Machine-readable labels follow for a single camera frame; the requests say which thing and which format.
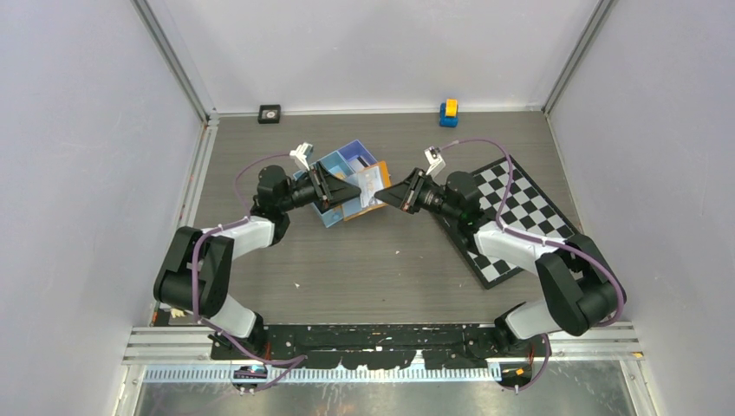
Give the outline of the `orange leather card holder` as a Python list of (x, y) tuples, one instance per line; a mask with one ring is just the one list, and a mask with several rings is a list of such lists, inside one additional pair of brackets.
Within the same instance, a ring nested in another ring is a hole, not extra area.
[(344, 221), (357, 218), (386, 205), (375, 196), (378, 191), (392, 185), (385, 161), (379, 161), (347, 176), (346, 181), (358, 186), (361, 193), (357, 198), (350, 199), (341, 205)]

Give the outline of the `white patterned credit card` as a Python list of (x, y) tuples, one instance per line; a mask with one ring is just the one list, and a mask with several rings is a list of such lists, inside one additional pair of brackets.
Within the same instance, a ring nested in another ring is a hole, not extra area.
[(385, 188), (380, 165), (370, 166), (355, 174), (356, 184), (361, 188), (360, 206), (362, 209), (383, 205), (374, 194)]

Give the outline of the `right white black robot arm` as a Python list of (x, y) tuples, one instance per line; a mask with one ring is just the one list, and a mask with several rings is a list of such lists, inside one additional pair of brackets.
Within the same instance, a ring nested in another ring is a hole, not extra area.
[(375, 197), (403, 212), (426, 210), (456, 224), (470, 252), (495, 257), (538, 277), (543, 297), (524, 302), (495, 321), (495, 344), (517, 355), (530, 338), (563, 331), (580, 336), (613, 323), (625, 303), (621, 285), (595, 243), (582, 234), (567, 240), (517, 231), (481, 208), (482, 194), (468, 172), (453, 172), (438, 185), (416, 168)]

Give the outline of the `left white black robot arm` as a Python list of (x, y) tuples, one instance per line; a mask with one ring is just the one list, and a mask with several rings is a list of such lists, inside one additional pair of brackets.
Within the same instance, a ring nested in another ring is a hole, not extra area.
[(233, 336), (232, 346), (244, 358), (257, 358), (266, 345), (263, 318), (229, 295), (233, 261), (279, 243), (290, 225), (289, 211), (312, 204), (330, 209), (360, 194), (359, 186), (321, 163), (298, 179), (280, 166), (265, 167), (249, 217), (207, 230), (182, 226), (175, 231), (153, 285), (154, 299), (207, 320)]

